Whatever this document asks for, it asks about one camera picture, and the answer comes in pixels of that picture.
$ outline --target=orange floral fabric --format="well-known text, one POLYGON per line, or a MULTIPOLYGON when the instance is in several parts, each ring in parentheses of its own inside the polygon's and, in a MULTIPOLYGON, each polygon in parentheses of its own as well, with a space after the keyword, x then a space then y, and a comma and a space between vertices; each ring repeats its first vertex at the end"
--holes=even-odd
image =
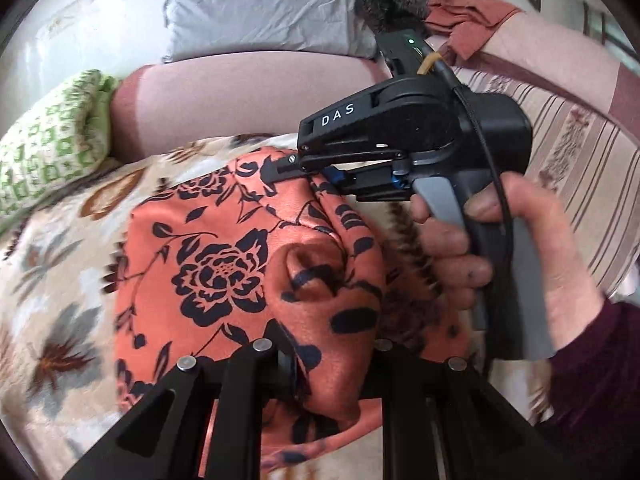
POLYGON ((130 216, 116 286, 118 399, 133 405, 183 355, 229 357, 276 319, 309 394, 264 410, 262 466, 337 449, 382 423, 359 401, 376 335, 423 358, 461 355, 457 313, 321 174, 265 184, 261 148, 171 187, 130 216))

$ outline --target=silver bolt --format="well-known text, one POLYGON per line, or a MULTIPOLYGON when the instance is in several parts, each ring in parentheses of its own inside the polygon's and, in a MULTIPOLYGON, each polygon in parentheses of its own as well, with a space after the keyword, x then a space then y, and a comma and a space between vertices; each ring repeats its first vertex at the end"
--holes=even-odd
POLYGON ((394 347, 394 344, 389 339, 376 339, 373 342, 373 348, 381 352, 388 352, 394 347))
POLYGON ((257 352, 266 352, 269 348, 273 346, 271 339, 267 339, 265 337, 261 337, 260 339, 256 339, 254 341, 254 350, 257 352))
POLYGON ((196 365, 196 358, 192 355, 185 355, 178 359, 178 370, 186 372, 196 365))
POLYGON ((454 372, 466 370, 466 361, 462 357, 452 357, 447 361, 447 364, 454 372))

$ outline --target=sleeve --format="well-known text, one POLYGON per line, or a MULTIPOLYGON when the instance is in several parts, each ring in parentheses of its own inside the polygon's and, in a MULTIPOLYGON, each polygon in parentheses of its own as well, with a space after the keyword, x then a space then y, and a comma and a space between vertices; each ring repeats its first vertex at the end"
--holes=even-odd
POLYGON ((556 439, 593 478, 626 470, 640 457, 640 308, 605 300, 551 364, 556 439))

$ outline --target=gray pillow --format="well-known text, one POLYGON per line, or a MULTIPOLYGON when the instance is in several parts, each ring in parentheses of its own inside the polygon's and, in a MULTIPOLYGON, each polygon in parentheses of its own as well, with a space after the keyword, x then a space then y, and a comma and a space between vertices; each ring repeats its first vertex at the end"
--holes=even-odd
POLYGON ((306 50, 371 58, 372 31, 356 0, 167 0, 165 62, 254 50, 306 50))

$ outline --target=black flower print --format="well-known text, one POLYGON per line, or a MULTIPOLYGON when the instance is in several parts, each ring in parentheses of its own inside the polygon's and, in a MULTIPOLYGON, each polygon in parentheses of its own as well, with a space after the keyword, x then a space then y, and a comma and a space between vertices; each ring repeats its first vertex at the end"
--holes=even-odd
POLYGON ((182 200, 196 198, 200 195, 219 195, 225 189, 227 181, 226 177, 229 174, 229 168, 225 166, 213 173, 209 173, 198 178, 192 178, 191 180, 178 184, 175 189, 182 200))
POLYGON ((185 239, 177 253, 180 272, 171 282, 184 296, 180 312, 198 326, 210 326, 231 314, 233 306, 245 312, 264 310, 267 231, 252 229, 234 246, 204 245, 201 238, 185 239))

